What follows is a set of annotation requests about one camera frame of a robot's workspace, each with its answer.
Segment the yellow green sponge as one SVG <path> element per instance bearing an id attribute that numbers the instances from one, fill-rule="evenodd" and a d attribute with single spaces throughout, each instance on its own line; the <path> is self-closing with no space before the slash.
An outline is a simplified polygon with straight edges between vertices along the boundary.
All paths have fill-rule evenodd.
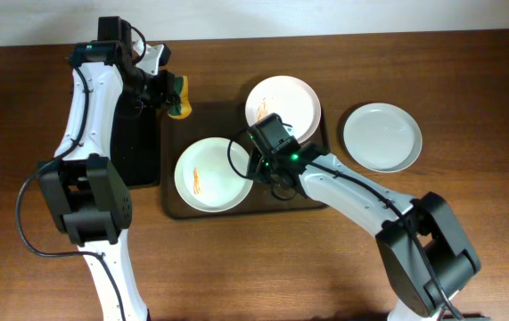
<path id="1" fill-rule="evenodd" d="M 174 78 L 173 95 L 168 102 L 168 115 L 171 119 L 185 119 L 192 113 L 189 101 L 189 83 L 187 76 Z"/>

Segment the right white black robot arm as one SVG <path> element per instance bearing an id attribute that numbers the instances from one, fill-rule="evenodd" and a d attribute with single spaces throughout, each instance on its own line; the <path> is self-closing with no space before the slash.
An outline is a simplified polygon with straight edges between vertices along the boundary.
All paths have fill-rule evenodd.
<path id="1" fill-rule="evenodd" d="M 257 143 L 252 178 L 324 203 L 374 237 L 398 303 L 390 320 L 435 320 L 480 271 L 480 260 L 449 204 L 436 193 L 397 193 L 344 166 L 314 144 Z"/>

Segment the small black tray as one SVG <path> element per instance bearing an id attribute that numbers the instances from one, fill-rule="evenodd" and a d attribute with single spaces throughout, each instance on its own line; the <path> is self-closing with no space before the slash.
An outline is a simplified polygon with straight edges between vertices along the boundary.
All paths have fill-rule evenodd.
<path id="1" fill-rule="evenodd" d="M 160 148 L 153 108 L 120 104 L 114 115 L 111 162 L 129 188 L 157 185 Z"/>

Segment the large brown tray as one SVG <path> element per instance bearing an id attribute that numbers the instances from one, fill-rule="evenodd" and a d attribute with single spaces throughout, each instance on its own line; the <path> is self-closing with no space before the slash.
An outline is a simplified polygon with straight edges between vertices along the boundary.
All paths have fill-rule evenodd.
<path id="1" fill-rule="evenodd" d="M 236 207 L 215 213 L 197 210 L 179 195 L 174 179 L 177 160 L 191 144 L 212 136 L 232 138 L 248 152 L 251 140 L 240 131 L 247 127 L 244 104 L 236 101 L 196 103 L 185 119 L 160 120 L 160 202 L 164 213 L 173 219 L 245 216 L 273 212 L 320 210 L 321 202 L 306 199 L 290 190 L 255 183 L 246 198 Z"/>

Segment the grey plate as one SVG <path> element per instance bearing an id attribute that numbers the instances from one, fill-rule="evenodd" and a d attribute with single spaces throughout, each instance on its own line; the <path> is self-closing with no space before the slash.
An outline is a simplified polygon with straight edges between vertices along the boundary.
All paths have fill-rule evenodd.
<path id="1" fill-rule="evenodd" d="M 359 165 L 376 172 L 407 169 L 423 148 L 423 135 L 415 119 L 389 103 L 357 107 L 341 129 L 348 154 Z"/>

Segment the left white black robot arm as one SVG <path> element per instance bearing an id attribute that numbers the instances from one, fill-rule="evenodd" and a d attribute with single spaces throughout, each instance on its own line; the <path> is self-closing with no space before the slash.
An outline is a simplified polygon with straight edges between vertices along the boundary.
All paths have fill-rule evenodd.
<path id="1" fill-rule="evenodd" d="M 37 172 L 56 228 L 77 245 L 107 320 L 148 320 L 128 254 L 133 206 L 111 162 L 120 100 L 175 118 L 190 115 L 188 79 L 164 70 L 165 45 L 130 50 L 118 40 L 79 43 L 70 55 L 74 91 L 68 124 L 53 160 Z"/>

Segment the dark base plate corner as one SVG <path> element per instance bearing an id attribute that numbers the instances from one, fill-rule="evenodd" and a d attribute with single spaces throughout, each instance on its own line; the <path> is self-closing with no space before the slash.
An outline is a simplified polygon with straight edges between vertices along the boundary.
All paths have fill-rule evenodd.
<path id="1" fill-rule="evenodd" d="M 438 319 L 439 321 L 492 321 L 491 317 L 486 317 L 480 314 L 471 314 L 463 316 L 460 320 L 452 316 L 444 316 Z"/>

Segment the white plate with orange stain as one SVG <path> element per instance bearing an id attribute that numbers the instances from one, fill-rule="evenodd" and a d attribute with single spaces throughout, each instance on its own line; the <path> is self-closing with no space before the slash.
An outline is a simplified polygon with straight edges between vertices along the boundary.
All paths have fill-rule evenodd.
<path id="1" fill-rule="evenodd" d="M 291 76 L 264 79 L 250 91 L 245 104 L 248 125 L 253 126 L 271 113 L 292 126 L 293 135 L 300 143 L 316 132 L 322 114 L 316 92 L 304 81 Z"/>

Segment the pale green plate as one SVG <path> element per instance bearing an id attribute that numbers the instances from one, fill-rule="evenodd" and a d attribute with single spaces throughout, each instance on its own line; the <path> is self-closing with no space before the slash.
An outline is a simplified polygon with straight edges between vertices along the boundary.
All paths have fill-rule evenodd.
<path id="1" fill-rule="evenodd" d="M 209 137 L 187 147 L 174 170 L 179 196 L 192 208 L 216 213 L 239 205 L 253 181 L 244 177 L 250 155 L 237 143 Z"/>

